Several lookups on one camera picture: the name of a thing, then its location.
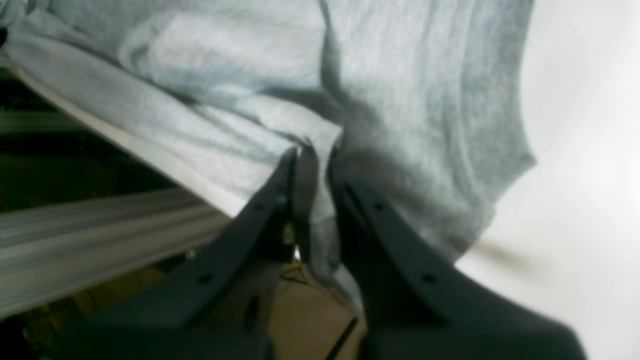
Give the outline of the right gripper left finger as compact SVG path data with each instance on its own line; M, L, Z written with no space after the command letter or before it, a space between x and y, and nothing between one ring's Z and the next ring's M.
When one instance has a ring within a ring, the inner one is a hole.
M274 291L292 258L287 237L298 151L222 233L147 290L66 330L52 360L272 360Z

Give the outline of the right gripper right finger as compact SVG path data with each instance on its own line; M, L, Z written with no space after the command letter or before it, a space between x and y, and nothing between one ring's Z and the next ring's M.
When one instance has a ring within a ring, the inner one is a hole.
M457 270L338 152L328 176L365 312L359 359L585 360L573 330Z

